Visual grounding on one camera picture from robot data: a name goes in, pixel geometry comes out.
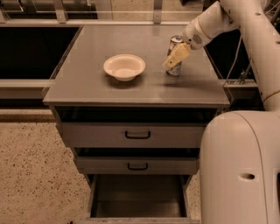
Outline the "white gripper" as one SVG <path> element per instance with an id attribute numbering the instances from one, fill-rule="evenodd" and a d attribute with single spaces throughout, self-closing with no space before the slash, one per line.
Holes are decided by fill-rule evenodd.
<path id="1" fill-rule="evenodd" d="M 165 60 L 163 66 L 166 69 L 175 67 L 187 58 L 192 49 L 200 49 L 211 42 L 211 39 L 203 32 L 197 17 L 183 30 L 182 39 L 185 43 L 176 45 Z"/>

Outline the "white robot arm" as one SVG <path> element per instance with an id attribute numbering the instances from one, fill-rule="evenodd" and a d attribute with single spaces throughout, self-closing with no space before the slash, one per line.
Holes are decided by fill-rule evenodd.
<path id="1" fill-rule="evenodd" d="M 174 67 L 194 49 L 237 29 L 254 79 L 226 78 L 227 90 L 256 91 L 262 111 L 216 116 L 200 145 L 201 224 L 280 224 L 280 36 L 265 15 L 271 0 L 217 0 L 183 31 L 182 45 L 164 65 Z"/>

